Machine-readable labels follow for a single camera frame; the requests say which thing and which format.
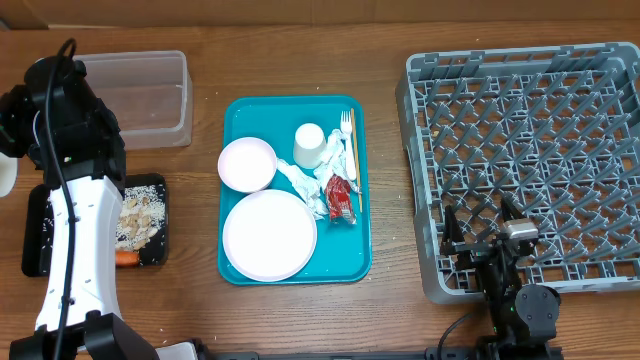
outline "white cup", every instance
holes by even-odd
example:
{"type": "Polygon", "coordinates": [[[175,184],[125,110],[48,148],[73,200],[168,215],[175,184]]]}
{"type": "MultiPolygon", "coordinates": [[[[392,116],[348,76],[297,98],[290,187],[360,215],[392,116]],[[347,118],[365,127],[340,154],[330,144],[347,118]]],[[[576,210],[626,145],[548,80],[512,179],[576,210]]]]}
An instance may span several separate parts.
{"type": "Polygon", "coordinates": [[[320,165],[320,155],[327,147],[327,140],[320,126],[307,123],[296,130],[293,159],[301,168],[315,169],[320,165]]]}
{"type": "Polygon", "coordinates": [[[18,176],[18,159],[0,153],[0,197],[7,196],[18,176]]]}

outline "plastic fork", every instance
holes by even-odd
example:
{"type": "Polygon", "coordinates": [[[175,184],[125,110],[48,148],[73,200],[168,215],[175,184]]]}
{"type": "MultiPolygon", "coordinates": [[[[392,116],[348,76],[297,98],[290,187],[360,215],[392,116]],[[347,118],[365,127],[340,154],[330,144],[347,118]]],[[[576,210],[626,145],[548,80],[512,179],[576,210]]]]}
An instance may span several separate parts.
{"type": "Polygon", "coordinates": [[[340,131],[347,137],[345,140],[345,149],[347,150],[347,176],[349,180],[356,179],[356,162],[353,157],[353,144],[351,143],[351,113],[343,111],[340,118],[340,131]]]}

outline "blue tray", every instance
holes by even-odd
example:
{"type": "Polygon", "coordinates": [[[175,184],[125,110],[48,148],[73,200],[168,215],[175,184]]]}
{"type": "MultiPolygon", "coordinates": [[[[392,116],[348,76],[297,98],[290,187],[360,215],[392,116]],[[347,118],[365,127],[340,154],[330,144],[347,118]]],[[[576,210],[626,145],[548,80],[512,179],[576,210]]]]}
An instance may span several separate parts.
{"type": "MultiPolygon", "coordinates": [[[[269,143],[276,155],[293,161],[293,138],[296,129],[308,122],[318,124],[328,136],[340,127],[340,113],[355,110],[358,132],[360,181],[362,182],[362,210],[358,196],[351,194],[358,223],[330,224],[328,219],[317,221],[318,242],[309,263],[296,275],[274,283],[262,283],[240,274],[229,262],[222,246],[222,230],[231,209],[245,194],[231,190],[222,184],[220,190],[220,221],[218,223],[218,270],[235,285],[266,284],[323,284],[353,282],[362,279],[369,269],[371,251],[371,223],[369,212],[369,177],[367,175],[367,150],[364,134],[364,113],[360,104],[349,96],[282,96],[241,98],[227,109],[224,119],[224,146],[245,136],[260,138],[269,143]]],[[[308,175],[312,171],[304,170],[308,175]]],[[[278,189],[298,195],[289,180],[276,172],[270,189],[278,189]]]]}

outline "chopstick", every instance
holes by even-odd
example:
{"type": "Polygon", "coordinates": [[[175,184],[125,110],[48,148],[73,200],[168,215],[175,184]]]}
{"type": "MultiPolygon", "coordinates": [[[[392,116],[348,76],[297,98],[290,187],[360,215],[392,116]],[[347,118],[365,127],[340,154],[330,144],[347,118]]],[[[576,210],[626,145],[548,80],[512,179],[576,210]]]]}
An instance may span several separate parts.
{"type": "Polygon", "coordinates": [[[360,203],[360,213],[362,214],[362,189],[360,188],[360,161],[358,160],[358,133],[356,132],[356,115],[355,110],[351,108],[351,129],[353,130],[353,156],[356,160],[356,182],[360,193],[358,194],[358,202],[360,203]]]}

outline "dish rack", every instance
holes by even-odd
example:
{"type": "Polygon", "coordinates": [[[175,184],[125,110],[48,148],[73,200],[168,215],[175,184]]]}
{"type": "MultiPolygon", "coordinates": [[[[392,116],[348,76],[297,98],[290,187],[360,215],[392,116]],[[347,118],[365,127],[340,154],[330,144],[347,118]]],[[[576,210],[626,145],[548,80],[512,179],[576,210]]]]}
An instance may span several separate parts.
{"type": "Polygon", "coordinates": [[[539,228],[525,284],[640,288],[640,51],[630,43],[424,53],[396,97],[415,197],[424,292],[482,298],[440,255],[444,208],[467,242],[490,240],[511,199],[539,228]]]}

